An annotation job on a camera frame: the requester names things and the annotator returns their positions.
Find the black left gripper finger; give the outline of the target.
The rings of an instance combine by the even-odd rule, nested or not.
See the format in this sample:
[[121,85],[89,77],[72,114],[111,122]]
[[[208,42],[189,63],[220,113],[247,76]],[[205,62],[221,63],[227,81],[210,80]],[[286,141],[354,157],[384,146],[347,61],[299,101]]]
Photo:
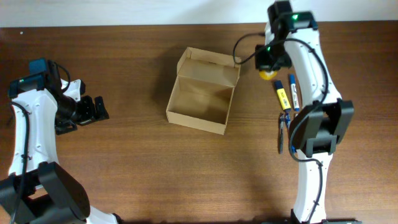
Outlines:
[[58,123],[55,125],[56,135],[66,134],[76,130],[77,130],[77,125],[72,121],[69,121],[67,123]]
[[97,121],[109,119],[109,114],[105,108],[103,97],[102,96],[97,96],[95,98],[95,119]]

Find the yellow tape roll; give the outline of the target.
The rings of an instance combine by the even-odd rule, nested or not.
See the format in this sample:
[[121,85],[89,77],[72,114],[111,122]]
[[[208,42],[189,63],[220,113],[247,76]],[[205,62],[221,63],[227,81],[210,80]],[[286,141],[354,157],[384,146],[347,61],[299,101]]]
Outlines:
[[271,72],[267,72],[265,70],[260,70],[259,71],[259,76],[263,80],[272,80],[276,75],[277,75],[276,71],[271,71]]

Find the blue cap whiteboard marker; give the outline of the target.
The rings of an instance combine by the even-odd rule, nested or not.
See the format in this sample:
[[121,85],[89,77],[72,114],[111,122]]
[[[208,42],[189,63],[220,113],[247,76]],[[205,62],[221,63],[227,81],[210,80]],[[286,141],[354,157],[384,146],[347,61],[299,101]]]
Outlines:
[[298,98],[298,94],[297,94],[297,86],[296,86],[296,82],[295,82],[295,76],[293,74],[289,74],[289,83],[290,83],[290,91],[291,91],[291,95],[292,95],[294,110],[300,111],[299,98]]

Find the yellow highlighter black cap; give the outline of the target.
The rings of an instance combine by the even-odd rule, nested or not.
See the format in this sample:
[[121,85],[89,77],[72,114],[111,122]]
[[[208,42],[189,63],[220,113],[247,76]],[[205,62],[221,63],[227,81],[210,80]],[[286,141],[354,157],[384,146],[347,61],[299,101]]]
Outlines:
[[291,105],[289,103],[289,99],[287,98],[287,94],[285,92],[285,89],[283,87],[283,84],[280,80],[275,80],[273,82],[280,105],[282,107],[282,110],[285,112],[288,112],[291,110]]

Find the black clear ballpoint pen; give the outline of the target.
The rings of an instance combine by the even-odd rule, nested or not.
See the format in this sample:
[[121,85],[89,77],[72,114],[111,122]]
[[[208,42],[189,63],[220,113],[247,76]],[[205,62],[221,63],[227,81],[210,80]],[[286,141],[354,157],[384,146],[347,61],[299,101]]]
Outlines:
[[279,154],[283,153],[283,148],[284,148],[284,114],[281,113],[279,116],[279,145],[278,145]]

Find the brown cardboard box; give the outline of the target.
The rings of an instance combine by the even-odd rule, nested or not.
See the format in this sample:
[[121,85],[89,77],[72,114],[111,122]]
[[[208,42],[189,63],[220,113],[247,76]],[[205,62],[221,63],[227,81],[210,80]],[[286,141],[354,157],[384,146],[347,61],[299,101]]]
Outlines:
[[168,122],[224,135],[239,75],[231,55],[187,47],[177,63]]

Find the blue clear ballpoint pen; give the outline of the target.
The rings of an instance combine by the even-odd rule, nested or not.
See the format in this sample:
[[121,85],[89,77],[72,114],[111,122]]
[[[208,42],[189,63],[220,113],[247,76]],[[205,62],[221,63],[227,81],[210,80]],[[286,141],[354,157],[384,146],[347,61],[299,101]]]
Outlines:
[[287,127],[287,132],[289,133],[290,123],[291,123],[291,119],[290,119],[289,113],[285,114],[284,119],[285,119],[285,124],[286,124],[286,127]]

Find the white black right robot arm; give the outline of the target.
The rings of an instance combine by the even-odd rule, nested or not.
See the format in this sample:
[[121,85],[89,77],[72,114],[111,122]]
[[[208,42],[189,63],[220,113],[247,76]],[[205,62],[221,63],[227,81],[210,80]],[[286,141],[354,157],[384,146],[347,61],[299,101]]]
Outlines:
[[256,46],[256,69],[271,75],[293,67],[302,109],[289,124],[289,153],[298,162],[297,197],[289,223],[328,223],[325,192],[328,168],[354,115],[333,84],[310,11],[295,12],[289,1],[267,9],[264,45]]

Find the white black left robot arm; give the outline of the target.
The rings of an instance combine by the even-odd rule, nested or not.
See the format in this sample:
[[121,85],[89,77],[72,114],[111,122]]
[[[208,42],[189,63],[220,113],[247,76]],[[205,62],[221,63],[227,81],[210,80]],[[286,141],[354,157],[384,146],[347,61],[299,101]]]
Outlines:
[[29,62],[29,75],[10,83],[15,146],[1,206],[11,223],[122,223],[90,204],[83,186],[61,167],[56,137],[109,119],[103,98],[85,94],[82,80],[63,80],[63,67],[45,58]]

